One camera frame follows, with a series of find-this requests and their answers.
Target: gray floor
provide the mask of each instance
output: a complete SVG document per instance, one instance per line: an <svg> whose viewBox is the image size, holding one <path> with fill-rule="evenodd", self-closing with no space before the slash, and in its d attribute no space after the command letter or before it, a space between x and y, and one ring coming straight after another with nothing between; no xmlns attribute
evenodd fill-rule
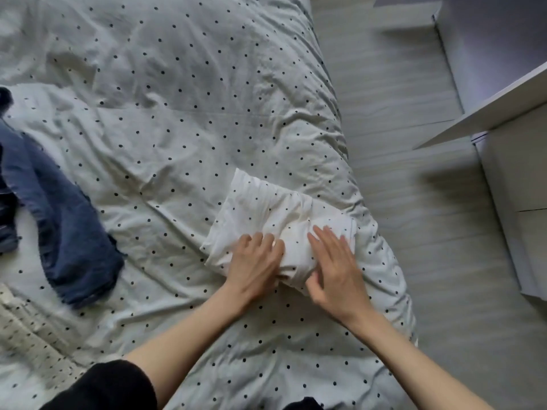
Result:
<svg viewBox="0 0 547 410"><path fill-rule="evenodd" d="M350 164L405 272L421 348L497 409L545 409L547 308L519 293L474 147L411 150L461 114L431 22L439 4L372 2L312 0L313 16Z"/></svg>

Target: white patterned fabric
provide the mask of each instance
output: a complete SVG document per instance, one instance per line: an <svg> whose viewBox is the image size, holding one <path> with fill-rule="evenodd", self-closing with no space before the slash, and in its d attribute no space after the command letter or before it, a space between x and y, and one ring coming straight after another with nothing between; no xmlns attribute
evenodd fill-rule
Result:
<svg viewBox="0 0 547 410"><path fill-rule="evenodd" d="M200 248L236 168L319 194L355 220L373 305L416 340L405 280L348 165L309 0L0 3L0 85L15 101L7 123L82 188L127 256L109 297L71 310L45 281L36 226L19 210L20 247L0 258L13 298L0 300L32 306L51 330L2 311L2 408L37 408L76 366L126 354L222 285ZM51 347L13 345L21 325ZM50 368L49 348L67 366ZM59 370L73 374L53 378ZM403 391L343 327L280 285L205 352L167 408L279 409L304 396L389 409Z"/></svg>
<svg viewBox="0 0 547 410"><path fill-rule="evenodd" d="M357 222L330 204L289 190L236 169L227 198L215 218L201 250L209 255L205 266L225 275L232 250L242 234L271 233L285 243L279 274L282 282L307 294L306 279L317 266L307 234L314 225L329 226L345 236L355 249Z"/></svg>

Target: hand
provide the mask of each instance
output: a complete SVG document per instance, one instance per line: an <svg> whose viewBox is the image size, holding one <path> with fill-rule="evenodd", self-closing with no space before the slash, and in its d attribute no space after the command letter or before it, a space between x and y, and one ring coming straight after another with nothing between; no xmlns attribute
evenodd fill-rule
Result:
<svg viewBox="0 0 547 410"><path fill-rule="evenodd" d="M252 301L276 286L285 244L273 236L270 233L264 237L262 233L255 233L252 237L243 234L236 244L224 287L241 304L242 312Z"/></svg>
<svg viewBox="0 0 547 410"><path fill-rule="evenodd" d="M344 236L338 239L326 226L313 230L319 240L311 233L307 236L319 265L306 287L314 303L351 330L359 318L374 312L363 277Z"/></svg>

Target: forearm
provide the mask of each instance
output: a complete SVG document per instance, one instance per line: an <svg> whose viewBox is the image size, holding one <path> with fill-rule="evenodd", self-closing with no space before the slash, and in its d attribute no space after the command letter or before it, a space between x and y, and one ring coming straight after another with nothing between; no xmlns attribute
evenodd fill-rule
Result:
<svg viewBox="0 0 547 410"><path fill-rule="evenodd" d="M194 313L125 357L150 379L158 408L167 404L203 352L241 313L243 305L228 292L223 286Z"/></svg>
<svg viewBox="0 0 547 410"><path fill-rule="evenodd" d="M361 317L350 330L381 360L420 410L491 410L395 330L384 316Z"/></svg>

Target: person's left hand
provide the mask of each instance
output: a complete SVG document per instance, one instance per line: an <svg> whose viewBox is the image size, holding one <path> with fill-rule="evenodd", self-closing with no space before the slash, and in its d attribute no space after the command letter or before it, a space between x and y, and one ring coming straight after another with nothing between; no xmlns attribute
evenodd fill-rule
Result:
<svg viewBox="0 0 547 410"><path fill-rule="evenodd" d="M224 287L242 303L243 309L275 288L284 252L283 240L275 240L273 234L255 233L252 237L243 234L240 237Z"/></svg>

